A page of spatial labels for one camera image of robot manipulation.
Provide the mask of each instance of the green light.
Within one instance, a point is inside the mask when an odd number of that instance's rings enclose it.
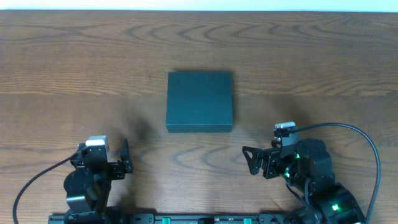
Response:
[[[336,211],[336,210],[338,210],[338,205],[337,204],[336,205],[332,205],[331,208],[333,209],[333,211]]]

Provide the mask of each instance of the cable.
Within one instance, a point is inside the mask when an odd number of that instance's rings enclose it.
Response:
[[[13,206],[13,208],[12,208],[12,219],[14,219],[14,224],[19,224],[18,218],[17,218],[17,207],[18,207],[18,202],[19,202],[19,199],[21,199],[22,194],[23,194],[23,193],[25,192],[25,190],[29,187],[29,185],[30,185],[31,183],[33,183],[33,181],[35,181],[37,178],[39,178],[40,176],[42,176],[43,174],[45,174],[46,172],[48,172],[48,171],[50,171],[50,170],[52,170],[52,169],[54,169],[54,168],[56,168],[56,167],[58,167],[58,166],[60,166],[60,165],[62,165],[62,164],[64,164],[64,163],[66,163],[66,162],[68,162],[69,160],[71,160],[71,159],[74,158],[75,156],[76,156],[76,153],[74,153],[72,156],[68,157],[67,159],[64,159],[63,161],[61,161],[61,162],[55,164],[54,166],[49,167],[49,168],[43,170],[42,172],[40,172],[39,174],[37,174],[36,176],[34,176],[30,181],[28,181],[28,183],[25,184],[25,186],[21,189],[21,191],[19,192],[17,198],[15,199],[14,206]]]
[[[326,127],[326,126],[339,126],[339,127],[344,127],[344,128],[350,128],[354,131],[357,131],[359,134],[362,134],[362,136],[365,137],[365,139],[368,141],[368,143],[371,145],[372,149],[373,149],[373,153],[374,153],[374,157],[376,158],[376,183],[374,184],[374,189],[373,189],[373,194],[372,194],[372,198],[371,201],[369,203],[369,207],[368,207],[368,212],[366,214],[366,222],[365,224],[368,224],[370,221],[370,217],[372,214],[372,209],[374,206],[374,202],[376,201],[376,196],[377,196],[377,191],[379,190],[379,185],[380,185],[380,178],[381,178],[381,165],[380,165],[380,158],[379,158],[379,153],[377,152],[377,148],[374,145],[372,139],[362,130],[360,130],[357,127],[354,127],[352,125],[349,124],[344,124],[344,123],[322,123],[322,124],[314,124],[305,128],[300,128],[300,129],[296,129],[296,130],[292,130],[290,131],[290,133],[297,133],[300,131],[306,131],[309,129],[313,129],[313,128],[319,128],[319,127]]]

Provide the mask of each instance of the wooden table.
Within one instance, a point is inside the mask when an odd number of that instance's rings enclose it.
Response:
[[[0,223],[34,175],[108,135],[128,138],[134,174],[108,205],[160,213],[257,213],[300,206],[282,178],[251,176],[242,146],[270,147],[275,123],[345,122],[379,148],[372,223],[398,223],[398,15],[318,12],[0,12]],[[230,70],[232,133],[169,134],[167,72]],[[348,129],[302,133],[326,142],[337,181],[366,213],[371,148]],[[23,223],[66,212],[63,166],[22,196]]]

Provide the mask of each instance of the black cable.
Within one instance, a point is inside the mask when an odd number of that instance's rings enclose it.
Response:
[[[370,221],[370,216],[372,214],[372,209],[374,206],[374,202],[376,201],[376,196],[377,196],[377,191],[379,190],[379,185],[380,185],[380,178],[381,178],[381,165],[380,165],[380,158],[379,158],[379,153],[377,152],[377,148],[374,145],[372,139],[362,130],[360,130],[357,127],[354,127],[349,124],[344,124],[344,123],[322,123],[322,124],[314,124],[305,128],[300,128],[296,130],[290,131],[290,133],[297,133],[300,131],[306,131],[309,129],[313,128],[319,128],[319,127],[326,127],[326,126],[339,126],[339,127],[344,127],[344,128],[350,128],[354,131],[357,131],[359,134],[362,134],[362,136],[365,137],[366,140],[368,140],[368,143],[372,146],[374,157],[376,158],[376,183],[374,184],[374,189],[373,189],[373,194],[372,194],[372,199],[368,207],[368,212],[366,214],[366,224],[369,223]]]
[[[18,207],[19,199],[21,199],[22,194],[23,194],[23,193],[25,192],[25,190],[29,187],[29,185],[30,185],[31,183],[33,183],[33,181],[35,181],[35,180],[36,180],[37,178],[39,178],[41,175],[43,175],[43,174],[45,174],[46,172],[48,172],[48,171],[50,171],[50,170],[52,170],[52,169],[54,169],[54,168],[56,168],[56,167],[58,167],[58,166],[60,166],[60,165],[62,165],[62,164],[64,164],[64,163],[66,163],[66,162],[68,162],[70,159],[72,159],[72,158],[75,157],[75,156],[76,156],[76,153],[74,153],[72,156],[68,157],[67,159],[64,159],[63,161],[61,161],[61,162],[55,164],[54,166],[49,167],[49,168],[43,170],[42,172],[40,172],[39,174],[37,174],[36,176],[34,176],[30,181],[28,181],[28,183],[25,184],[25,186],[21,189],[21,191],[19,192],[17,198],[15,199],[14,206],[13,206],[13,208],[12,208],[12,218],[14,219],[14,224],[18,224],[18,223],[19,223],[19,222],[18,222],[18,218],[17,218],[17,207]]]

